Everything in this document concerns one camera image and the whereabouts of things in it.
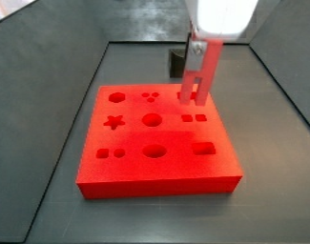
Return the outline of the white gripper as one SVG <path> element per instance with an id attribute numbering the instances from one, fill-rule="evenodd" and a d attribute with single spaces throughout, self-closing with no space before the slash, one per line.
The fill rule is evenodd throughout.
<path id="1" fill-rule="evenodd" d="M 193 32 L 200 39 L 237 40 L 245 31 L 260 0 L 185 0 Z M 185 68 L 202 69 L 208 42 L 188 41 Z"/>

